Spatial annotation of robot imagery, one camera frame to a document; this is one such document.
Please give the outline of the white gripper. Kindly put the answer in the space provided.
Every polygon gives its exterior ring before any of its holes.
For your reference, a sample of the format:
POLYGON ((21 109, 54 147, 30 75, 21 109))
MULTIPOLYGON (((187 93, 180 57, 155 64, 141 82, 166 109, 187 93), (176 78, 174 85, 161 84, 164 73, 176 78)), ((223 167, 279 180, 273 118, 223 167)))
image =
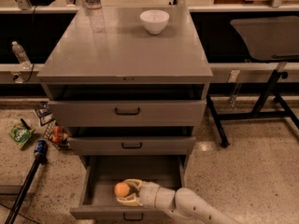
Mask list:
POLYGON ((153 182, 144 182, 140 179, 125 179, 130 191, 139 192, 138 195, 133 193, 124 198, 117 197, 116 200, 125 206, 146 208, 157 210, 172 210, 175 208, 175 194, 172 189, 163 188, 153 182))

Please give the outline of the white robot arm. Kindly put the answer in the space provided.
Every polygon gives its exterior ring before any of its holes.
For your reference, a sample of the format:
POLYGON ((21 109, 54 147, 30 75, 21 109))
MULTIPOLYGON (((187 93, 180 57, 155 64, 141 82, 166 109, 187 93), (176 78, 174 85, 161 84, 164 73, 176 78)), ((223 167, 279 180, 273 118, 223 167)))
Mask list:
POLYGON ((226 216, 188 188, 172 190, 140 179, 126 179, 114 187, 116 200, 125 206, 164 212, 177 224, 241 224, 226 216))

